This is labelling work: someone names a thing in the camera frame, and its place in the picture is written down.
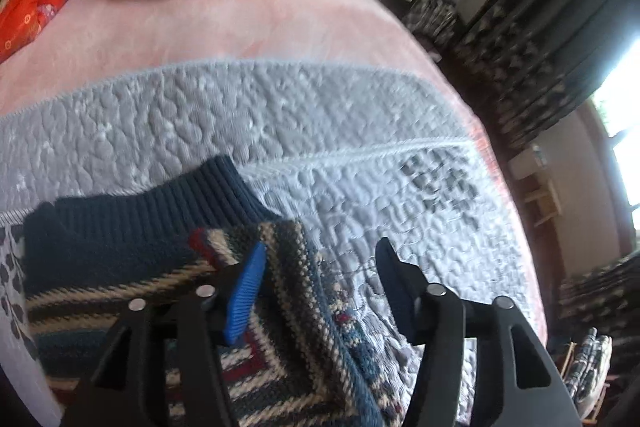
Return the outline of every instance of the beige stripe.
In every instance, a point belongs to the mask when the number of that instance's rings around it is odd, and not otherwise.
[[[286,373],[282,367],[282,362],[280,362],[280,358],[276,354],[274,347],[271,345],[269,337],[265,333],[264,328],[260,323],[260,318],[256,314],[255,310],[252,310],[249,315],[249,327],[255,335],[255,340],[260,344],[260,348],[267,359],[267,365],[274,370],[279,378],[284,377]]]
[[[226,235],[222,230],[209,230],[209,233],[207,233],[207,241],[209,241],[209,246],[213,248],[213,250],[225,257],[225,264],[227,266],[238,264],[226,241]]]
[[[244,362],[251,358],[251,347],[242,347],[241,349],[235,349],[231,353],[225,353],[220,357],[220,364],[223,371],[226,371],[230,367],[238,365],[240,362]],[[172,369],[166,374],[165,380],[167,386],[176,387],[180,385],[180,370]]]
[[[111,314],[67,315],[33,323],[30,330],[32,335],[72,330],[106,330],[111,328],[117,319],[117,315]]]
[[[353,412],[351,414],[347,414],[343,411],[329,413],[329,414],[319,414],[316,416],[312,416],[311,418],[305,418],[300,420],[299,422],[290,423],[283,427],[309,427],[311,425],[318,425],[329,421],[340,420],[343,418],[347,418],[349,416],[354,416]]]
[[[317,394],[307,394],[299,398],[290,398],[261,409],[255,413],[244,416],[238,422],[242,427],[249,427],[257,423],[272,421],[275,417],[291,414],[322,402],[322,397]]]
[[[279,375],[275,371],[266,370],[261,371],[257,375],[253,375],[252,377],[243,380],[240,383],[236,383],[233,387],[229,389],[229,397],[231,400],[236,400],[251,391],[258,389],[259,387],[264,386],[266,383],[270,383],[274,380],[278,380],[280,378]],[[180,385],[180,370],[172,369],[166,375],[166,384],[168,387],[177,387]]]
[[[222,369],[229,369],[238,365],[240,362],[244,362],[251,358],[251,347],[241,347],[240,349],[234,349],[230,353],[225,353],[220,357],[220,364]]]
[[[171,418],[176,418],[178,416],[184,416],[184,404],[180,403],[172,403],[169,406],[169,416]]]
[[[56,391],[73,391],[79,381],[79,378],[47,377],[47,385]]]
[[[311,380],[314,383],[314,390],[316,393],[320,394],[322,397],[327,397],[328,390],[324,383],[324,372],[322,371],[321,365],[319,365],[317,356],[318,354],[314,352],[314,350],[308,345],[306,341],[305,328],[303,328],[297,322],[296,314],[292,312],[292,304],[289,301],[289,296],[286,291],[286,284],[282,277],[282,273],[280,270],[280,264],[278,262],[278,256],[276,254],[276,241],[273,232],[273,225],[271,223],[264,223],[260,226],[260,231],[262,235],[262,240],[267,245],[267,255],[271,261],[270,267],[273,273],[273,279],[276,286],[276,291],[278,293],[278,300],[282,306],[284,314],[287,317],[287,321],[292,330],[294,330],[294,334],[296,336],[297,344],[300,346],[300,349],[303,352],[303,356],[308,363],[309,372],[311,374]],[[305,250],[305,245],[301,239],[302,234],[302,225],[300,223],[295,224],[295,232],[297,234],[297,244],[298,244],[298,252],[302,252]],[[303,280],[309,280],[308,267],[306,264],[300,264],[301,273],[300,276]],[[322,315],[316,313],[316,310],[319,308],[318,303],[316,302],[313,294],[309,294],[305,299],[305,304],[309,307],[310,315],[314,316],[318,320],[318,328],[319,333],[321,333],[326,340],[325,348],[328,350],[328,355],[331,360],[333,360],[337,365],[338,375],[340,377],[340,383],[342,384],[342,395],[345,399],[345,406],[348,414],[355,413],[355,407],[353,404],[353,390],[352,386],[346,378],[346,368],[344,367],[344,362],[340,356],[340,352],[337,347],[334,346],[334,341],[329,335],[329,328],[326,324],[324,317]]]
[[[84,303],[106,300],[129,300],[150,293],[170,290],[198,275],[213,272],[212,267],[204,259],[158,279],[122,286],[110,286],[96,289],[60,289],[36,295],[27,300],[29,311],[55,304]]]

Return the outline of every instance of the dark patterned curtain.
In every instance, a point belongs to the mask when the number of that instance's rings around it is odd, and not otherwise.
[[[601,415],[606,417],[640,375],[640,252],[565,280],[560,286],[559,308],[561,335],[581,338],[589,327],[595,327],[612,338],[609,375],[617,378],[606,394]]]
[[[456,52],[497,91],[500,129],[519,150],[600,86],[638,13],[638,0],[489,0]]]

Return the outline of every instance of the daylight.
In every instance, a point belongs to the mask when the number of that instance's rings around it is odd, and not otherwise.
[[[640,203],[640,40],[636,41],[619,65],[611,71],[602,87],[593,95],[609,136],[624,129],[631,133],[614,147],[630,204]],[[640,229],[640,210],[634,213]]]

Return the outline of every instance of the striped sweater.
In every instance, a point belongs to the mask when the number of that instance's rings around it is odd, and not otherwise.
[[[264,208],[229,158],[135,196],[44,203],[24,233],[31,334],[61,403],[129,300],[174,301],[260,240],[268,266],[244,345],[222,354],[240,425],[400,423],[394,391],[302,225]],[[174,351],[166,384],[180,425]]]

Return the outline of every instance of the quilted texture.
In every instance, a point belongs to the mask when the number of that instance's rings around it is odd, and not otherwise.
[[[510,295],[543,330],[510,207],[458,114],[410,74],[277,62],[167,66],[0,120],[0,150],[8,224],[42,200],[138,192],[228,153],[268,207],[305,225],[405,406],[420,350],[396,331],[375,273],[383,235],[428,279],[466,299]],[[461,419],[472,399],[471,347]]]

